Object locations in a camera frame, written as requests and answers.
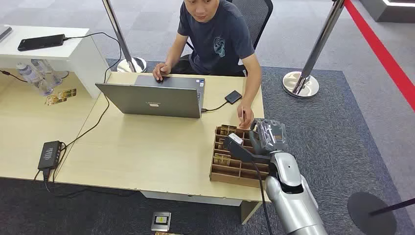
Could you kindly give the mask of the person's right hand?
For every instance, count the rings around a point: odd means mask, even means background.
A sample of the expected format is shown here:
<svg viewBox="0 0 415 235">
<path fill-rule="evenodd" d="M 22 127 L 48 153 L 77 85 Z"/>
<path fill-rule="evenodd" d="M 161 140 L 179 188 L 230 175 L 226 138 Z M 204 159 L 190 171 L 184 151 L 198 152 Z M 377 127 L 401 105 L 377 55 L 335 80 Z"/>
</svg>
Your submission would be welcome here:
<svg viewBox="0 0 415 235">
<path fill-rule="evenodd" d="M 162 82 L 163 77 L 171 73 L 171 65 L 169 63 L 158 63 L 153 69 L 153 77 L 158 81 Z"/>
</svg>

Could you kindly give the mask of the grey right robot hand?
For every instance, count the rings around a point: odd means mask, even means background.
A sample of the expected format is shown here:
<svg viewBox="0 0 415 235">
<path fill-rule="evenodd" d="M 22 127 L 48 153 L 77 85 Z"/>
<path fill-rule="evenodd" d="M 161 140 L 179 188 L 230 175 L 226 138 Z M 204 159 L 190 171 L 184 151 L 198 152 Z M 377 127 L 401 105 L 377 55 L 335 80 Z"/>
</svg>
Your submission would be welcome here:
<svg viewBox="0 0 415 235">
<path fill-rule="evenodd" d="M 249 129 L 249 139 L 257 155 L 287 149 L 286 127 L 276 120 L 255 118 Z"/>
</svg>

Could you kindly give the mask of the person's left hand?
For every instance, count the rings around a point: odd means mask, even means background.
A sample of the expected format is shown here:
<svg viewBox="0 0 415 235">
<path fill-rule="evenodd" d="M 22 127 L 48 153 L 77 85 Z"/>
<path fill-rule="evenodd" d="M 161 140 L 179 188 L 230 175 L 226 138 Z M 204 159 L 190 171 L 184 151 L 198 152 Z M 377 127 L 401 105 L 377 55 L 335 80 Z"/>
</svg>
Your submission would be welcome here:
<svg viewBox="0 0 415 235">
<path fill-rule="evenodd" d="M 237 107 L 237 117 L 239 119 L 239 128 L 249 129 L 251 123 L 254 120 L 254 113 L 251 110 L 251 106 L 241 103 Z"/>
</svg>

